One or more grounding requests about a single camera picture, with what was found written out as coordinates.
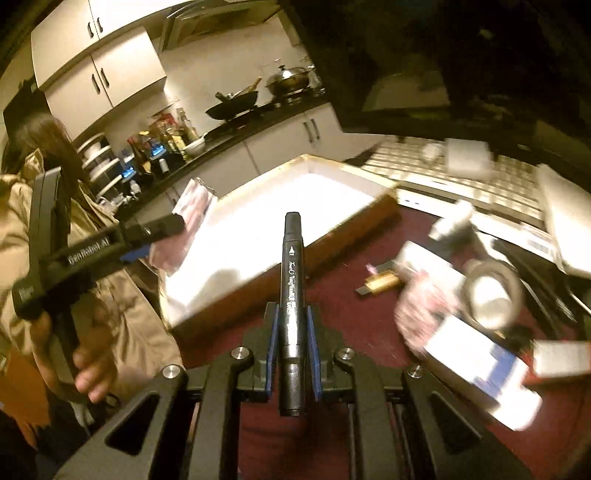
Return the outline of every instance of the kitchen wall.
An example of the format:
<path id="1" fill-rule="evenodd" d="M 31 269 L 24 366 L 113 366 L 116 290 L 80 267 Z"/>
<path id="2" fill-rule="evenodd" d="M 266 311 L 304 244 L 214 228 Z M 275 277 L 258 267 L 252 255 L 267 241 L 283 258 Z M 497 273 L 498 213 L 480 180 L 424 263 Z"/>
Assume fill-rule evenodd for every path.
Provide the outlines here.
<path id="1" fill-rule="evenodd" d="M 7 140 L 4 116 L 1 112 L 17 94 L 18 85 L 33 75 L 33 56 L 31 55 L 31 40 L 29 37 L 17 51 L 2 77 L 0 77 L 0 152 L 4 149 Z"/>
<path id="2" fill-rule="evenodd" d="M 160 54 L 168 75 L 162 93 L 148 98 L 131 109 L 125 109 L 105 126 L 107 138 L 116 151 L 126 146 L 125 139 L 145 129 L 150 115 L 176 102 L 182 106 L 200 134 L 220 124 L 209 118 L 205 110 L 219 103 L 215 93 L 236 92 L 251 84 L 257 76 L 257 103 L 271 100 L 265 88 L 267 78 L 278 71 L 280 64 L 301 66 L 307 55 L 302 45 L 292 46 L 278 17 L 262 25 L 234 30 L 202 38 L 188 45 Z"/>

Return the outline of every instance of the range hood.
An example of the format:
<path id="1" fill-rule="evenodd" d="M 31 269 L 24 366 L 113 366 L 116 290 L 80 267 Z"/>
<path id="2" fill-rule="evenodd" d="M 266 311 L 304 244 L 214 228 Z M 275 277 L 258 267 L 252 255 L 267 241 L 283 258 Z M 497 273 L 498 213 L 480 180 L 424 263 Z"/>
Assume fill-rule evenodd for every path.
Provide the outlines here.
<path id="1" fill-rule="evenodd" d="M 206 35 L 261 24 L 280 9 L 275 0 L 189 2 L 166 18 L 159 51 L 180 47 Z"/>

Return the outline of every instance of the black marker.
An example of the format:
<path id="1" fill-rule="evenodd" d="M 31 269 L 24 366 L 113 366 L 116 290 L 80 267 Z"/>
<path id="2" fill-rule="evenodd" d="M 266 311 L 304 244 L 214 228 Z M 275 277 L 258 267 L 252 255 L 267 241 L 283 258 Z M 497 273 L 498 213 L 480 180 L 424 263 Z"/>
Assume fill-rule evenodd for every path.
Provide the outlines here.
<path id="1" fill-rule="evenodd" d="M 308 324 L 303 253 L 300 214 L 290 212 L 285 216 L 279 310 L 279 412 L 290 417 L 306 411 Z"/>

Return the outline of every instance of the beige jacket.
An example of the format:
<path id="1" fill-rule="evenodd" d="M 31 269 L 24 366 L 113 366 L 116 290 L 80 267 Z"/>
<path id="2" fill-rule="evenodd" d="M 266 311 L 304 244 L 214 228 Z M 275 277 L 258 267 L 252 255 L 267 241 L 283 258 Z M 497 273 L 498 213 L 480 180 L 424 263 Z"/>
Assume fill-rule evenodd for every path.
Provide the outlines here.
<path id="1" fill-rule="evenodd" d="M 28 272 L 31 185 L 42 171 L 43 159 L 38 150 L 27 158 L 19 175 L 0 176 L 0 335 L 25 355 L 31 353 L 30 324 L 17 318 L 11 289 Z M 72 200 L 70 245 L 98 231 L 95 225 L 116 222 L 85 194 L 83 201 L 86 209 Z M 174 338 L 165 331 L 162 321 L 127 272 L 120 270 L 100 280 L 92 292 L 72 307 L 79 332 L 89 324 L 99 301 L 104 302 L 111 314 L 113 353 L 119 369 L 115 394 L 127 397 L 166 365 L 182 365 Z"/>

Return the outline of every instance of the white cardboard box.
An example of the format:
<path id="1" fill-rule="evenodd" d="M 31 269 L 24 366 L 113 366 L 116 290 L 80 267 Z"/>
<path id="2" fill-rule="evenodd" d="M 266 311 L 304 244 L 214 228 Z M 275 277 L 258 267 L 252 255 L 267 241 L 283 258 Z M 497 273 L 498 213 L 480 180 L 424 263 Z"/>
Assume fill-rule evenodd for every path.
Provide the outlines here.
<path id="1" fill-rule="evenodd" d="M 255 303 L 278 299 L 287 212 L 300 212 L 310 273 L 397 215 L 395 187 L 360 168 L 302 155 L 230 192 L 208 215 L 180 269 L 163 278 L 165 321 L 192 335 L 204 323 L 221 326 Z"/>

